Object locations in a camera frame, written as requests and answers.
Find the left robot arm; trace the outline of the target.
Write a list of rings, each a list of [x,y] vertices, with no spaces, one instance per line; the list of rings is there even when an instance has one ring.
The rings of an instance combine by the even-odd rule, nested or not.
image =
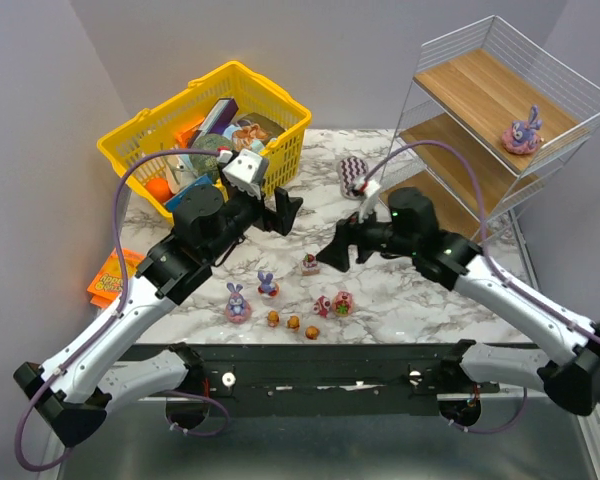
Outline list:
[[[16,383],[67,448],[84,442],[115,409],[169,391],[203,393],[201,357],[184,343],[134,362],[113,365],[154,323],[182,304],[212,275],[220,257],[252,226],[287,235],[303,201],[275,190],[275,209],[237,191],[193,187],[176,208],[171,232],[154,245],[125,292],[63,351],[42,364],[26,362]]]

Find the purple bunny donut toy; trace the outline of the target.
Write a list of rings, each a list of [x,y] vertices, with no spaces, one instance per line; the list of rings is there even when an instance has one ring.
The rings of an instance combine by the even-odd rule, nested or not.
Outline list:
[[[544,142],[539,134],[543,121],[539,118],[537,105],[532,105],[526,121],[513,121],[501,135],[503,148],[515,155],[530,155],[535,153]]]

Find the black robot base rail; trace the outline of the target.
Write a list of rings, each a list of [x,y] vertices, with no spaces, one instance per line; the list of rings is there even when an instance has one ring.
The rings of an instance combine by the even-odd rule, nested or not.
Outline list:
[[[458,344],[195,345],[168,351],[193,368],[181,391],[205,394],[230,417],[381,414],[475,423],[495,381],[471,381],[455,366]]]

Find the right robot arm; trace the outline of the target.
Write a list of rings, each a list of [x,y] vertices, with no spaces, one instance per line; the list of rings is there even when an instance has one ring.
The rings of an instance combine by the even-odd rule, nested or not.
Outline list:
[[[390,193],[390,221],[380,222],[365,199],[337,222],[333,240],[317,255],[341,272],[374,253],[408,257],[427,280],[486,307],[535,344],[534,349],[490,347],[468,341],[447,370],[474,383],[496,382],[545,393],[569,413],[588,416],[600,404],[600,320],[549,300],[499,266],[485,249],[440,228],[434,205],[414,187]]]

